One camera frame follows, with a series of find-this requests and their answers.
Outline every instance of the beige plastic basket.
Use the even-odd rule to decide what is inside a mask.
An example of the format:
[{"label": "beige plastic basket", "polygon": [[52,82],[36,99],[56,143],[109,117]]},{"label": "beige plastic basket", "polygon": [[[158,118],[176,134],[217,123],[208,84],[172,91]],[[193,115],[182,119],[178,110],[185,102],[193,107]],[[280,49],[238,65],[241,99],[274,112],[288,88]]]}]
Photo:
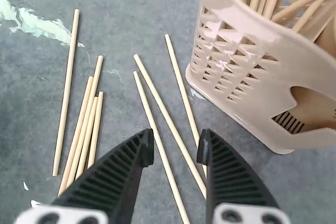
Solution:
[{"label": "beige plastic basket", "polygon": [[336,59],[240,0],[201,0],[186,78],[275,153],[336,143]]}]

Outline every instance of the gray carpet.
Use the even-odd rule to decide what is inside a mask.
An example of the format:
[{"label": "gray carpet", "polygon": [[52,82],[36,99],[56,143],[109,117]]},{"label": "gray carpet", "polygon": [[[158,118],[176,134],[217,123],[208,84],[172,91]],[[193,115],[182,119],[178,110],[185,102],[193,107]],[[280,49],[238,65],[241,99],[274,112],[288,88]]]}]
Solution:
[{"label": "gray carpet", "polygon": [[[98,54],[105,56],[99,83],[105,97],[98,157],[149,127],[132,75],[137,69],[132,55],[138,53],[195,158],[164,34],[171,35],[184,72],[191,56],[198,0],[8,1],[17,9],[33,9],[45,20],[60,19],[68,29],[74,8],[81,9],[78,40],[85,47],[76,53],[60,171]],[[29,34],[25,27],[12,32],[14,22],[1,15],[0,20],[0,223],[11,223],[31,207],[32,200],[48,204],[57,195],[61,176],[52,177],[51,170],[68,46]],[[189,86],[187,92],[198,128],[213,129],[247,159],[292,223],[335,223],[335,147],[276,155],[210,102],[192,95]],[[150,94],[149,100],[191,223],[205,223],[205,200]],[[154,165],[143,172],[133,223],[182,223],[157,149]]]}]

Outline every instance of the paint stain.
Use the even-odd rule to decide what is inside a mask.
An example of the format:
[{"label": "paint stain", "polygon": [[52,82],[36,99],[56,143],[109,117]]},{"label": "paint stain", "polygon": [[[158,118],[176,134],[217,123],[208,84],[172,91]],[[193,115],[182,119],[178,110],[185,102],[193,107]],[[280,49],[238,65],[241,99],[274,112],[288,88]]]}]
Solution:
[{"label": "paint stain", "polygon": [[196,90],[190,88],[190,92],[191,92],[191,95],[193,97],[197,97],[197,98],[200,98],[201,100],[205,100],[206,101],[206,99],[200,93],[198,93]]},{"label": "paint stain", "polygon": [[70,44],[71,33],[61,20],[43,20],[33,12],[32,9],[16,8],[8,0],[0,0],[0,25],[4,21],[12,21],[16,24],[9,28],[12,33],[20,30],[35,37],[44,36],[58,40],[62,45]]},{"label": "paint stain", "polygon": [[31,205],[33,208],[35,208],[35,207],[38,207],[39,205],[42,205],[42,204],[41,204],[40,202],[38,202],[38,201],[32,199],[32,200],[30,201],[30,205]]},{"label": "paint stain", "polygon": [[28,188],[26,182],[24,182],[24,181],[23,181],[23,188],[24,188],[26,191],[29,191],[29,188]]}]

